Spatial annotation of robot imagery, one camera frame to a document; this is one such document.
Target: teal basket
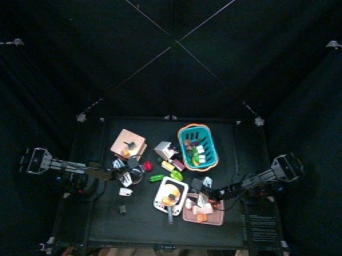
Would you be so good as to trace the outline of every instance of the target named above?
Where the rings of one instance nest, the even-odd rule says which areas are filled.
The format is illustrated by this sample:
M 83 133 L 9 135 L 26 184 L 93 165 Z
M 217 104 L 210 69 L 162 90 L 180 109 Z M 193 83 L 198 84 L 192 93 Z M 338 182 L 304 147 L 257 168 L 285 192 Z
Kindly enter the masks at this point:
M 212 168 L 214 168 L 220 163 L 220 158 L 214 146 L 214 141 L 212 138 L 212 132 L 206 125 L 204 124 L 189 124 L 178 131 L 178 140 L 182 148 L 185 165 L 189 170 L 206 172 Z M 190 140 L 190 142 L 197 142 L 198 146 L 202 145 L 206 155 L 206 162 L 196 165 L 193 163 L 193 158 L 188 154 L 188 148 L 185 145 L 185 141 Z

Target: handle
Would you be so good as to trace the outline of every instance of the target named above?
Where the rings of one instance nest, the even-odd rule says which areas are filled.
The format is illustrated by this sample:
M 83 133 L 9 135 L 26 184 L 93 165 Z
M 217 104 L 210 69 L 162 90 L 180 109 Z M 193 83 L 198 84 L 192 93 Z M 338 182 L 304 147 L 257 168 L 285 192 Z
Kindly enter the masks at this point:
M 173 206 L 167 206 L 169 224 L 174 224 Z

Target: green object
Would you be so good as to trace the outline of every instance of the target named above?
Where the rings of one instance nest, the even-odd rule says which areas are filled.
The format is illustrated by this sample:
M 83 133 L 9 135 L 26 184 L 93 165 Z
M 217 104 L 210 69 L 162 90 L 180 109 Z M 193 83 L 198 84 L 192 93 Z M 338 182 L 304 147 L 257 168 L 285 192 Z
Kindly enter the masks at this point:
M 178 180 L 178 181 L 182 181 L 184 180 L 184 175 L 182 175 L 182 173 L 180 171 L 174 170 L 171 172 L 171 178 Z
M 150 182 L 158 182 L 165 178 L 163 174 L 158 174 L 150 177 Z
M 196 161 L 197 163 L 200 163 L 200 154 L 198 154 L 198 152 L 194 154 L 194 161 Z

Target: food item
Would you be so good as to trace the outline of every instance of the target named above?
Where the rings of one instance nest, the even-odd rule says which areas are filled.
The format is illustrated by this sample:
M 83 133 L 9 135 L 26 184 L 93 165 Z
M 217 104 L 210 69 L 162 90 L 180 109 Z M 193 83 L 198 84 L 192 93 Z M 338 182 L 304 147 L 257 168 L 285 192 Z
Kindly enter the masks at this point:
M 197 215 L 197 222 L 198 222 L 198 223 L 206 222 L 208 220 L 209 220 L 208 214 L 200 213 L 200 214 Z

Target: cable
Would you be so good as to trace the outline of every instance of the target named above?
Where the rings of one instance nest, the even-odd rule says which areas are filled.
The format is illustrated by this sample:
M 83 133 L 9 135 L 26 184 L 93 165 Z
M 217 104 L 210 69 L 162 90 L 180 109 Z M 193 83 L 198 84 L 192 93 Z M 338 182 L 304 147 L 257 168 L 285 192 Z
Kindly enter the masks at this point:
M 246 193 L 248 190 L 245 190 L 237 197 L 236 197 L 236 200 L 234 202 L 232 203 L 230 207 L 229 208 L 225 208 L 225 209 L 217 209 L 218 211 L 222 211 L 222 212 L 226 212 L 226 211 L 230 211 L 233 209 L 233 207 L 236 206 L 237 202 L 240 201 L 242 195 Z

